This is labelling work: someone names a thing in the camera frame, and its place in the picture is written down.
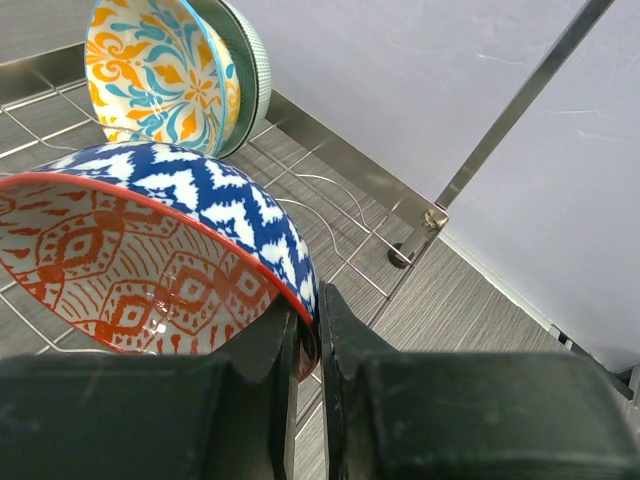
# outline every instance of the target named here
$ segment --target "metal rod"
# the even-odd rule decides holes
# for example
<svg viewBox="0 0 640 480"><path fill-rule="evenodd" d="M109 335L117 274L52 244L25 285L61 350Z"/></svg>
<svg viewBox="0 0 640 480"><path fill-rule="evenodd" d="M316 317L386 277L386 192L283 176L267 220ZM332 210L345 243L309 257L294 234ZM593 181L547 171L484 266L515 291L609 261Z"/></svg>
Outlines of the metal rod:
<svg viewBox="0 0 640 480"><path fill-rule="evenodd" d="M269 125L267 128L265 128L263 131L261 131L260 133L256 133L256 135L252 138L250 138L249 140L247 140L247 144L249 142L254 142L257 139L259 139L262 135L264 135L265 133L267 133L268 131L270 131L271 129L275 128L275 125Z"/></svg>
<svg viewBox="0 0 640 480"><path fill-rule="evenodd" d="M340 260L342 260L342 262L344 264L347 264L351 267L351 269L356 272L358 275L360 275L360 277L362 277L364 280L366 280L369 285L371 285L373 288L375 288L378 292L380 292L380 294L384 297L387 296L387 292L385 292L382 288L380 288L378 286L378 284L376 282L374 282L373 280L371 280L362 270L360 270L358 267L356 267L353 263L351 263L344 255L342 255L339 251L338 251L338 244L336 243L336 237L333 234L333 230L331 230L331 226L329 225L329 223L324 219L324 217L322 215L320 215L318 212L316 212L313 208L309 207L308 205L305 205L302 202L298 202L296 200L291 200L290 198L276 198L276 201L280 202L280 203L291 203L293 205L297 205L299 207L305 208L308 211L310 211L311 213L313 213L316 217L318 217L318 219L324 224L324 226L327 228L327 231L329 232L329 235L331 236L331 242L333 243L333 251L335 252L335 254L340 258Z"/></svg>
<svg viewBox="0 0 640 480"><path fill-rule="evenodd" d="M138 135L140 138L142 138L142 139L144 139L144 140L146 140L148 142L153 142L154 141L153 138L151 138L149 135L147 135L147 134L145 134L143 132L140 132L139 130L134 130L133 128L128 128L128 127L120 127L118 125L107 125L106 123L99 122L98 120L93 118L93 116L91 114L87 113L84 108L82 108L76 102L74 102L69 97L67 97L62 91L60 91L60 89L58 87L54 87L53 85L51 85L51 88L53 88L58 93L58 95L60 95L67 102L69 102L76 110L78 110L80 113L82 113L91 122L93 122L96 125L98 125L99 127L101 127L103 130L104 129L117 130L117 131L120 131L120 132L128 133L131 136Z"/></svg>
<svg viewBox="0 0 640 480"><path fill-rule="evenodd" d="M77 332L78 330L76 330L75 328L69 328L66 332L63 332L60 335L58 335L56 338L54 338L51 341L51 343L53 343L54 345L58 345L62 340L67 338L74 331ZM42 347L40 350L36 352L36 355L42 355L43 353L46 353L49 350L51 350L51 347L49 345L45 345L44 347Z"/></svg>
<svg viewBox="0 0 640 480"><path fill-rule="evenodd" d="M412 258L426 240L424 230L422 228L414 228L407 239L402 243L400 252L402 252L405 257Z"/></svg>
<svg viewBox="0 0 640 480"><path fill-rule="evenodd" d="M66 128L63 128L62 130L58 130L56 132L50 133L49 135L45 135L44 137L42 137L42 140L45 140L45 141L51 140L52 138L59 137L60 135L64 135L65 133L72 132L74 130L77 130L80 127L84 127L85 125L89 125L90 123L91 122L89 120L83 120L81 122L71 125L70 127L66 127ZM35 147L38 144L49 146L48 143L43 143L40 141L40 139L36 138L36 140L31 140L30 142L27 142L18 147L12 148L11 150L7 150L6 152L0 153L0 160L10 155L13 155L14 153L18 153L18 152L21 152L22 150L26 150L27 148Z"/></svg>
<svg viewBox="0 0 640 480"><path fill-rule="evenodd" d="M17 123L25 132L27 132L29 135L31 135L33 138L35 138L39 143L41 143L45 147L53 148L53 149L56 149L56 150L66 150L66 151L69 151L69 152L75 152L76 151L75 148L63 147L63 146L60 146L60 145L52 145L52 144L48 143L44 138L41 138L38 135L36 135L35 133L33 133L33 131L29 129L29 127L27 127L24 123L22 123L20 120L18 120L16 117L14 117L13 114L11 114L11 112L9 112L9 110L7 110L6 108L4 108L1 105L0 105L0 111L2 111L11 120L13 120L15 123Z"/></svg>
<svg viewBox="0 0 640 480"><path fill-rule="evenodd" d="M308 189L310 189L312 192L314 192L316 195L318 195L320 198L322 198L323 200L325 200L329 205L331 205L333 208L335 208L338 212L340 212L342 215L344 215L349 221L351 221L351 223L353 223L354 225L356 225L360 230L362 230L364 233L371 233L373 232L374 237L376 237L378 240L380 240L382 243L384 243L387 247L391 248L392 250L394 250L395 254L398 255L399 258L401 258L403 261L407 262L407 264L411 264L411 259L404 256L404 254L402 252L400 252L399 250L397 250L395 248L394 245L392 245L391 243L389 243L389 241L387 239L385 239L382 235L380 235L378 232L376 232L374 229L372 229L371 227L369 227L369 225L364 221L364 216L362 216L362 220L363 223L360 223L358 220L356 220L353 216L351 216L349 213L347 213L342 207L340 207L336 202L334 202L333 200L331 200L327 195L325 195L324 193L322 193L322 191L320 191L319 189L315 188L315 186L313 186L311 183L307 182L305 178L316 178L319 180L325 180L328 181L329 183L332 183L334 185L338 185L336 182L334 182L333 180L330 180L328 178L325 177L321 177L320 175L306 175L306 174L297 174L295 173L293 170L291 170L291 168L293 168L293 166L287 168L287 166L282 163L279 159L277 159L275 156L273 156L270 152L268 152L266 149L264 149L263 147L261 147L260 145L257 145L255 143L253 143L252 140L250 140L248 142L248 144L250 146L252 146L255 150L257 150L258 152L260 152L262 155L264 155L265 157L267 157L269 160L271 160L273 163L275 163L276 165L278 165L280 168L284 169L285 172L284 173L290 173L291 175L293 175L298 181L300 181L303 185L305 185ZM356 206L358 208L358 210L360 211L360 213L362 214L362 207L360 206L360 204L358 203L358 201L356 200L356 198L349 193L349 196L352 198L352 200L356 203Z"/></svg>
<svg viewBox="0 0 640 480"><path fill-rule="evenodd" d="M95 348L77 348L77 349L65 349L65 348L60 348L58 347L58 345L54 342L52 342L51 340L49 340L49 337L47 337L44 333L42 333L40 331L40 329L38 327L36 327L33 323L31 323L31 321L25 317L20 310L18 310L15 305L13 305L9 300L7 300L7 297L5 297L5 295L3 293L0 293L0 301L4 302L4 304L9 307L9 309L16 314L16 316L22 320L22 322L29 327L29 329L31 329L31 331L33 333L35 333L38 337L40 337L40 339L47 344L47 346L49 346L50 348L52 348L53 350L55 350L58 353L104 353L104 354L111 354L111 352L107 352L106 350L98 350Z"/></svg>
<svg viewBox="0 0 640 480"><path fill-rule="evenodd" d="M17 285L15 281L7 283L4 287L0 288L0 293L5 293L7 290L13 288L14 285Z"/></svg>
<svg viewBox="0 0 640 480"><path fill-rule="evenodd" d="M436 205L443 209L451 206L451 203L458 197L462 189L478 173L478 170L489 158L489 155L504 140L507 133L613 2L614 0L589 0L584 4L545 59L527 79L520 91L513 97L509 105L480 140L480 143L471 152L471 155L449 182L449 185L442 191L438 200L436 200Z"/></svg>
<svg viewBox="0 0 640 480"><path fill-rule="evenodd" d="M302 157L300 157L298 160L296 160L295 162L293 162L292 165L289 165L286 169L284 169L282 172L280 172L278 175L276 175L274 178L272 178L271 180L269 180L267 183L265 183L263 185L263 187L269 188L271 185L273 185L274 183L276 183L278 180L280 180L282 177L284 177L287 173L291 173L291 169L293 167L295 167L296 165L299 165L305 158L311 156L313 152L307 152L305 153Z"/></svg>
<svg viewBox="0 0 640 480"><path fill-rule="evenodd" d="M384 225L384 223L389 219L390 216L391 216L391 213L385 215L384 218L382 218L378 222L378 224L375 226L374 230L378 230L380 227L382 227L382 225ZM353 260L353 258L360 252L360 250L362 250L362 248L367 244L367 242L369 242L369 240L371 240L372 236L373 236L373 233L368 234L367 237L360 242L360 244L356 247L356 249L353 252L351 252L351 254L347 258L347 260L349 260L349 261ZM345 266L346 266L346 264L342 263L340 265L340 267L338 268L338 270L335 271L333 273L333 275L331 275L331 277L327 280L327 282L329 282L329 283L333 282L337 278L337 276L340 274L340 272L344 269ZM316 380L319 383L322 383L322 380L320 380L319 378L316 378ZM314 407L314 402L316 400L317 400L317 398L315 396L313 396L307 401L307 403L304 404L304 406L300 410L300 414L296 417L296 425L299 425L303 418L309 417L310 409L315 408Z"/></svg>
<svg viewBox="0 0 640 480"><path fill-rule="evenodd" d="M78 80L75 82L71 82L68 85L65 85L64 87L61 87L59 89L59 91L61 92L69 92L71 90L75 90L77 88L80 87L84 87L87 85L87 81L85 79L82 80ZM50 90L48 92L44 92L41 93L39 95L36 95L35 97L30 97L27 98L26 100L21 100L19 102L15 102L15 103L10 103L8 105L4 105L4 108L9 111L12 112L14 110L18 110L19 108L23 108L26 107L28 105L33 105L34 103L38 103L38 102L42 102L43 100L47 100L49 98L53 98L58 94L58 92L56 92L55 90Z"/></svg>

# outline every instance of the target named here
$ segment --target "ceramic bowl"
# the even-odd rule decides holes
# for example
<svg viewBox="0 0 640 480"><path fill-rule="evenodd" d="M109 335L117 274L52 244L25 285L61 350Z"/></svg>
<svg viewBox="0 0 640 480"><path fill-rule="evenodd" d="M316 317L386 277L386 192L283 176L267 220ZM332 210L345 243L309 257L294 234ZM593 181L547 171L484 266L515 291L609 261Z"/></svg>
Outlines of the ceramic bowl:
<svg viewBox="0 0 640 480"><path fill-rule="evenodd" d="M183 0L98 0L85 73L98 120L126 129L105 129L109 141L153 139L216 155L240 111L226 44Z"/></svg>
<svg viewBox="0 0 640 480"><path fill-rule="evenodd" d="M271 100L271 70L260 36L232 5L222 0L191 0L197 14L225 41L236 65L242 98L238 121L218 153L225 158L250 137L254 126L267 115Z"/></svg>
<svg viewBox="0 0 640 480"><path fill-rule="evenodd" d="M0 262L120 352L208 354L281 293L309 327L317 283L282 207L241 171L154 142L99 145L0 179Z"/></svg>

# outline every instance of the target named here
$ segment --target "gray wood-grain surface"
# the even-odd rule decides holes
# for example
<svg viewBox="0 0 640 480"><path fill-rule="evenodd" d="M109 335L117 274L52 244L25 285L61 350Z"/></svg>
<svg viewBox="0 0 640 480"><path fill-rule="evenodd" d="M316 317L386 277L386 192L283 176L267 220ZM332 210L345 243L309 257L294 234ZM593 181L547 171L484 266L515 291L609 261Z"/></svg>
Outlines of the gray wood-grain surface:
<svg viewBox="0 0 640 480"><path fill-rule="evenodd" d="M91 112L84 88L68 95ZM60 97L32 104L14 114L39 136L86 122L86 116ZM265 123L263 127L267 129L269 125ZM36 144L9 155L3 154L30 141L33 137L0 114L0 172L21 172L66 153ZM81 148L103 141L100 129L85 123L51 138L49 143ZM266 185L272 195L282 200L310 246L319 277L336 284L356 315L396 348L565 351L441 242L436 242L410 272L392 267L386 259L385 244L368 235L332 203L362 222L357 205L342 188L348 190L362 208L364 222L371 227L379 226L377 231L391 242L401 241L409 232L408 227L313 155L307 155L277 128L269 128L255 142L245 145L229 162ZM324 177L340 187L315 177L300 177L300 174ZM10 278L4 271L0 272L0 357L36 353L46 348L45 341L24 323L24 319L50 339L69 330L67 324L52 316L20 287L9 285ZM387 299L396 287L400 287L399 291ZM73 331L58 343L58 348L102 347ZM324 478L319 379L317 369L315 376L299 388L298 412L303 422L298 426L296 440L296 479ZM640 425L637 411L621 398L619 403L637 436Z"/></svg>

